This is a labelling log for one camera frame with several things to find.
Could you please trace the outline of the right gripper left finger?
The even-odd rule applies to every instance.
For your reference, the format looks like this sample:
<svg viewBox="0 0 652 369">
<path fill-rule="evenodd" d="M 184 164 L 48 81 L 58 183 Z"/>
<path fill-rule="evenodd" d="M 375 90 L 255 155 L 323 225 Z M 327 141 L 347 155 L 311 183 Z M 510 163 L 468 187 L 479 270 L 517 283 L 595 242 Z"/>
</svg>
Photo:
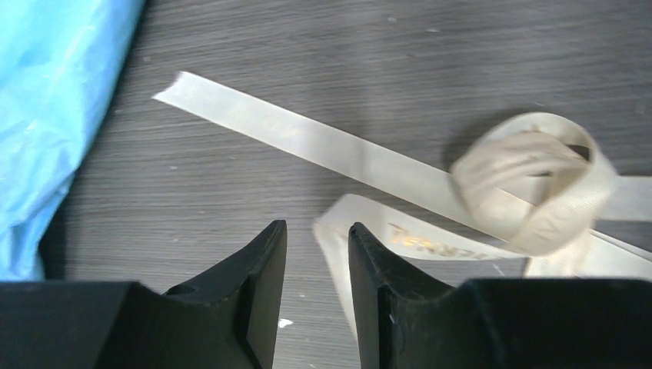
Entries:
<svg viewBox="0 0 652 369">
<path fill-rule="evenodd" d="M 137 281 L 1 286 L 3 368 L 270 368 L 287 225 L 158 294 Z"/>
</svg>

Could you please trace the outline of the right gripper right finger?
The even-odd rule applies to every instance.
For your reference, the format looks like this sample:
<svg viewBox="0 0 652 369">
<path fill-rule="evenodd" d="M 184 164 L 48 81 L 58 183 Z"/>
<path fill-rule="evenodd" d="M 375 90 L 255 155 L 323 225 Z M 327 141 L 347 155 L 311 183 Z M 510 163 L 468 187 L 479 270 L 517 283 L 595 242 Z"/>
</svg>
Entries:
<svg viewBox="0 0 652 369">
<path fill-rule="evenodd" d="M 635 279 L 470 279 L 452 287 L 348 237 L 363 368 L 649 368 L 651 284 Z"/>
</svg>

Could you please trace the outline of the cream ribbon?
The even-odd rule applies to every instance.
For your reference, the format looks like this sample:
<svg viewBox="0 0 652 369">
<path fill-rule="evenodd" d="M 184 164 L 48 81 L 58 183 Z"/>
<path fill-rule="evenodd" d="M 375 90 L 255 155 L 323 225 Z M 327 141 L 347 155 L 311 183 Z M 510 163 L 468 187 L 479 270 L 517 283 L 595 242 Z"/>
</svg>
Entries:
<svg viewBox="0 0 652 369">
<path fill-rule="evenodd" d="M 529 278 L 651 277 L 649 251 L 594 230 L 598 220 L 650 221 L 651 179 L 620 176 L 590 134 L 560 115 L 509 118 L 443 171 L 190 72 L 155 99 L 501 240 L 495 247 L 342 196 L 313 232 L 351 327 L 348 232 L 356 222 L 407 258 L 524 258 Z"/>
</svg>

